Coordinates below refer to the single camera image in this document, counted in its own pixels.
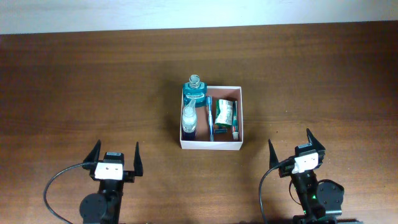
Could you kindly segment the green white soap packet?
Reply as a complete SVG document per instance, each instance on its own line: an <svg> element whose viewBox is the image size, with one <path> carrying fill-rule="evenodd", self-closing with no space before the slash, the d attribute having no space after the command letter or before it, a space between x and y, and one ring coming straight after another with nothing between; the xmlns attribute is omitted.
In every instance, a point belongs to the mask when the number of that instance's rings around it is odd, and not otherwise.
<svg viewBox="0 0 398 224"><path fill-rule="evenodd" d="M233 122L233 102L224 99L216 101L215 124L218 126L231 126Z"/></svg>

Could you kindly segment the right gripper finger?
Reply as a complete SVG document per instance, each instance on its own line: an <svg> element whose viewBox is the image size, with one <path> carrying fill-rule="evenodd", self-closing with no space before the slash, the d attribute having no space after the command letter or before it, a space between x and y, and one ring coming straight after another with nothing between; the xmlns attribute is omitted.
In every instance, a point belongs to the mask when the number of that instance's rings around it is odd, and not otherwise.
<svg viewBox="0 0 398 224"><path fill-rule="evenodd" d="M268 145L269 145L269 168L273 169L279 165L279 160L277 158L277 154L270 139L268 139Z"/></svg>
<svg viewBox="0 0 398 224"><path fill-rule="evenodd" d="M324 151L325 147L315 138L309 128L306 129L308 141L315 147L317 151Z"/></svg>

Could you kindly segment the white cardboard box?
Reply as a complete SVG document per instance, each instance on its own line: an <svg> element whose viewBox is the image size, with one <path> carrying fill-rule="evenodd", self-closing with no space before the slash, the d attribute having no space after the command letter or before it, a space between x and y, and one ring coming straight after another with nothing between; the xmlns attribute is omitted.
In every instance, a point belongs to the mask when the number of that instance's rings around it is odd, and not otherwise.
<svg viewBox="0 0 398 224"><path fill-rule="evenodd" d="M236 100L238 102L238 134L239 139L233 139L232 131L227 133L215 134L215 140L210 141L210 131L208 126L208 112L206 106L197 108L197 128L195 139L192 141L184 140L182 136L182 115L180 115L180 145L182 149L202 149L219 151L238 151L244 141L244 122L243 122L243 96L240 86L208 86L207 94L213 97L212 115L215 119L217 99Z"/></svg>

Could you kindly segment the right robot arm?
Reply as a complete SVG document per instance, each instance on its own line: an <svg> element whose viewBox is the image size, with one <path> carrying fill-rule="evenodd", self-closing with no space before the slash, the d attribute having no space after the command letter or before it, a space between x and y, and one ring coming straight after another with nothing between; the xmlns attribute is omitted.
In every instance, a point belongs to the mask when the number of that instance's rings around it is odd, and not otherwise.
<svg viewBox="0 0 398 224"><path fill-rule="evenodd" d="M315 169L323 164L325 147L307 129L308 143L295 147L295 154L279 161L272 143L269 143L271 170L277 169L279 177L290 177L297 193L303 214L295 215L293 223L336 223L342 214L344 188L336 182L318 180Z"/></svg>

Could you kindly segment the blue disposable razor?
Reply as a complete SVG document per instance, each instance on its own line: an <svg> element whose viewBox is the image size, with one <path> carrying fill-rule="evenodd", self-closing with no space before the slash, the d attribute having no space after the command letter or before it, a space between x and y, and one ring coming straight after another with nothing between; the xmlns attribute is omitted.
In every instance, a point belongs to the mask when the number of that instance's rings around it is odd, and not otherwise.
<svg viewBox="0 0 398 224"><path fill-rule="evenodd" d="M220 129L215 129L214 130L215 134L223 134L223 133L227 133L227 132L228 132L228 130L225 129L225 128L220 128Z"/></svg>

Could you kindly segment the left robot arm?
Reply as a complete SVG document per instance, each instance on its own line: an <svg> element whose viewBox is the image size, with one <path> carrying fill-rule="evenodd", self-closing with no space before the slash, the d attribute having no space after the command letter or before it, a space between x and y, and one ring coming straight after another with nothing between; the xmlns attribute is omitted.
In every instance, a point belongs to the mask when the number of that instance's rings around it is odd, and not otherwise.
<svg viewBox="0 0 398 224"><path fill-rule="evenodd" d="M134 169L124 169L124 154L107 152L100 160L101 141L83 160L83 168L89 176L99 182L98 191L87 195L80 204L80 215L83 223L118 224L125 183L133 183L136 177L144 174L139 152L139 143L134 151Z"/></svg>

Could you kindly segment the teal mouthwash bottle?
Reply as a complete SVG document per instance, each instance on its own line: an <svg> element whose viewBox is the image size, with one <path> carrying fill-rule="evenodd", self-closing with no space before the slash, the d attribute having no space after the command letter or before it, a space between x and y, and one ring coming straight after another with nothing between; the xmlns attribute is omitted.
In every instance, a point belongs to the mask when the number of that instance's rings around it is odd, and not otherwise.
<svg viewBox="0 0 398 224"><path fill-rule="evenodd" d="M195 107L206 105L207 84L198 75L191 75L189 81L183 84L183 104L187 106L191 100L196 100Z"/></svg>

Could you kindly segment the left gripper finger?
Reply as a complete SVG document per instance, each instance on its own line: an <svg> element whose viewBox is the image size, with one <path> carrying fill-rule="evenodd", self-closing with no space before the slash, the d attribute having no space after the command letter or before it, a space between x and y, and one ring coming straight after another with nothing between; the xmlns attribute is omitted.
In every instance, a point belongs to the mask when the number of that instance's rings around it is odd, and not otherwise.
<svg viewBox="0 0 398 224"><path fill-rule="evenodd" d="M84 170L92 170L96 167L96 163L99 161L100 149L101 149L101 141L97 140L94 148L83 160L83 163L84 163L83 169Z"/></svg>
<svg viewBox="0 0 398 224"><path fill-rule="evenodd" d="M139 152L139 142L136 142L136 148L134 152L134 175L137 177L142 177L144 175L143 164Z"/></svg>

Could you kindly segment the clear pump sanitizer bottle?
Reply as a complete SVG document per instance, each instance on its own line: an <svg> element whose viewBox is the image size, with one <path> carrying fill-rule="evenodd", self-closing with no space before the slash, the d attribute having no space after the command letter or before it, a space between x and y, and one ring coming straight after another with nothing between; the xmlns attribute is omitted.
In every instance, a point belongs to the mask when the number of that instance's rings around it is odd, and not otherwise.
<svg viewBox="0 0 398 224"><path fill-rule="evenodd" d="M193 141L196 136L197 112L196 100L190 100L182 113L182 138L185 141Z"/></svg>

